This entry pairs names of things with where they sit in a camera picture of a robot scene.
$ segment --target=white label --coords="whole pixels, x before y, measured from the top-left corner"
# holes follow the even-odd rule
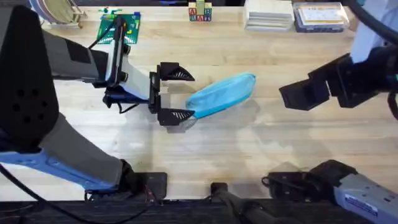
[[[346,196],[345,200],[347,203],[354,205],[355,207],[358,207],[358,208],[364,210],[365,212],[370,213],[371,215],[374,215],[374,216],[379,215],[379,210],[375,206],[370,205],[366,202],[363,202],[363,201],[359,200],[358,198],[353,197],[351,195],[346,194],[345,196]]]
[[[341,8],[334,5],[301,5],[298,9],[304,25],[343,25]]]

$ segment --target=black mount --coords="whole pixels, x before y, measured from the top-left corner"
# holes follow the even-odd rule
[[[380,92],[396,92],[397,47],[373,49],[365,62],[349,54],[310,72],[309,79],[279,89],[285,107],[310,110],[335,96],[342,108],[354,108]]]
[[[340,180],[357,171],[338,161],[326,161],[310,172],[270,172],[262,178],[272,198],[295,202],[335,202],[333,188],[340,186]]]
[[[148,104],[149,111],[157,114],[157,119],[161,126],[177,126],[186,121],[195,112],[191,110],[181,110],[172,108],[162,108],[160,93],[160,81],[183,80],[195,81],[189,72],[182,68],[178,63],[162,62],[157,66],[156,72],[150,72],[150,95],[148,100],[142,100],[126,91],[120,86],[107,87],[103,102],[108,108],[112,104],[130,103],[130,104]]]
[[[273,212],[255,200],[241,199],[228,192],[226,183],[212,183],[210,186],[211,201],[225,203],[232,216],[231,223],[242,224],[301,224],[291,218],[276,217]]]
[[[136,173],[125,160],[117,190],[85,190],[85,201],[162,200],[167,195],[165,172]]]

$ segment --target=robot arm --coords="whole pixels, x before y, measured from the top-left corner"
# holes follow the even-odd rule
[[[194,79],[177,63],[161,63],[149,76],[135,69],[123,44],[125,22],[119,18],[114,25],[106,53],[43,31],[26,7],[0,9],[0,162],[31,167],[91,192],[136,189],[130,165],[96,147],[60,113],[53,79],[106,88],[108,107],[146,103],[161,125],[178,125],[193,111],[161,108],[160,81]]]
[[[356,0],[347,0],[363,21],[359,24],[351,53],[310,72],[308,79],[280,88],[285,107],[310,110],[337,97],[342,108],[354,108],[381,92],[390,93],[389,106],[398,119],[396,0],[368,0],[365,10]]]
[[[338,161],[310,172],[271,172],[263,178],[272,198],[301,202],[328,200],[375,224],[398,222],[398,194]]]

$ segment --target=stacked papers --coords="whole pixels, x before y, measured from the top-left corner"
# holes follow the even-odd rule
[[[247,30],[287,31],[294,23],[292,1],[246,0],[243,21]]]

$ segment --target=gray robot arm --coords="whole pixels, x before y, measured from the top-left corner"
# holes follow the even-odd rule
[[[310,172],[271,172],[263,184],[272,198],[328,200],[376,224],[398,223],[398,195],[338,161],[326,161]]]
[[[81,80],[106,88],[107,106],[147,103],[161,125],[188,119],[193,111],[161,108],[160,80],[193,81],[192,76],[181,77],[177,63],[148,76],[135,69],[128,63],[123,22],[115,22],[107,53],[43,31],[37,14],[24,6],[0,8],[0,162],[41,170],[86,190],[120,190],[121,182],[134,188],[134,178],[124,180],[132,173],[129,164],[96,147],[60,113],[53,83]]]

